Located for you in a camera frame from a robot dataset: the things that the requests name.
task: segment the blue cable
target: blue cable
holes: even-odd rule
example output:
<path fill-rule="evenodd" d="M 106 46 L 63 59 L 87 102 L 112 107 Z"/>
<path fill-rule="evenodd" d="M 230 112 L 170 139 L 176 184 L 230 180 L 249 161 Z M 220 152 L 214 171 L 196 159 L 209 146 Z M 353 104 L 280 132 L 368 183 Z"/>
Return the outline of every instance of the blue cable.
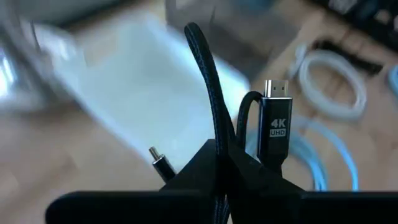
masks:
<path fill-rule="evenodd" d="M 354 163 L 349 150 L 343 140 L 341 140 L 333 131 L 319 122 L 312 121 L 306 117 L 295 115 L 292 119 L 292 131 L 290 132 L 289 153 L 303 161 L 309 168 L 313 177 L 313 189 L 317 191 L 328 190 L 328 173 L 325 165 L 322 163 L 315 147 L 305 137 L 300 135 L 295 129 L 310 128 L 324 136 L 333 143 L 343 160 L 348 166 L 352 179 L 352 190 L 359 190 L 358 170 Z M 253 158 L 257 158 L 257 131 L 252 130 L 248 133 L 248 141 L 246 142 L 246 152 Z"/>
<path fill-rule="evenodd" d="M 333 131 L 330 131 L 327 127 L 325 127 L 324 125 L 322 125 L 319 122 L 310 120 L 306 117 L 303 116 L 294 116 L 293 120 L 292 120 L 292 127 L 294 129 L 300 128 L 300 127 L 306 127 L 306 128 L 310 128 L 315 130 L 316 132 L 318 132 L 319 134 L 323 135 L 325 138 L 327 138 L 327 140 L 329 140 L 330 142 L 333 143 L 333 145 L 336 147 L 337 151 L 340 153 L 340 155 L 342 156 L 343 160 L 345 161 L 345 163 L 348 166 L 349 172 L 351 174 L 351 185 L 352 185 L 352 190 L 353 191 L 358 191 L 359 190 L 359 177 L 358 177 L 358 169 L 356 168 L 355 162 L 353 160 L 353 158 L 351 157 L 351 154 L 349 153 L 349 150 L 347 149 L 345 143 L 343 142 L 343 140 L 341 140 Z M 297 138 L 302 138 L 301 141 L 304 142 L 304 138 L 302 136 L 299 136 Z M 303 151 L 303 150 L 307 150 L 308 152 L 314 151 L 313 147 L 309 147 L 308 143 L 307 145 L 302 144 L 301 147 L 300 146 L 295 146 L 297 142 L 296 141 L 292 141 L 292 150 L 294 151 L 294 153 L 297 153 L 297 151 Z M 314 178 L 314 183 L 317 182 L 326 182 L 326 172 L 322 171 L 325 168 L 323 167 L 322 163 L 320 162 L 319 158 L 317 157 L 316 154 L 311 155 L 310 157 L 304 157 L 304 161 L 309 164 L 311 170 L 312 165 L 314 163 L 318 163 L 318 166 L 320 166 L 320 168 L 317 168 L 319 171 L 314 171 L 312 170 L 313 174 L 316 174 L 313 176 Z"/>
<path fill-rule="evenodd" d="M 398 65 L 396 65 L 390 72 L 389 83 L 391 90 L 398 97 Z"/>

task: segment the hdmi cable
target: hdmi cable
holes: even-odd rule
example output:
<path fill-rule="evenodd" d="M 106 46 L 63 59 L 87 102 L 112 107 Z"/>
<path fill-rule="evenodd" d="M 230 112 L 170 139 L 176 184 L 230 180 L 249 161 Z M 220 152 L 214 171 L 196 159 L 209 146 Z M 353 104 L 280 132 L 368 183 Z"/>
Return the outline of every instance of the hdmi cable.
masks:
<path fill-rule="evenodd" d="M 268 169 L 282 175 L 282 163 L 289 153 L 292 97 L 287 80 L 266 80 L 259 108 L 257 157 Z"/>

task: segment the coiled white cable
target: coiled white cable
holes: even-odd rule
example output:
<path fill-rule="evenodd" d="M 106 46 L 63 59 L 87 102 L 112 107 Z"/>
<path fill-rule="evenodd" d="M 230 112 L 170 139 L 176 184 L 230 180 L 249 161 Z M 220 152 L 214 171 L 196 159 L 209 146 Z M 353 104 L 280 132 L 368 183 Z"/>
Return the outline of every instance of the coiled white cable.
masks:
<path fill-rule="evenodd" d="M 293 78 L 298 74 L 298 82 L 303 94 L 313 107 L 322 113 L 332 118 L 358 119 L 366 107 L 367 98 L 365 84 L 355 68 L 342 56 L 327 50 L 314 50 L 307 56 L 306 54 L 306 45 L 297 47 L 296 62 L 289 68 L 289 78 Z M 314 64 L 329 66 L 348 80 L 356 95 L 356 101 L 353 106 L 333 101 L 316 87 L 309 72 L 310 66 Z"/>

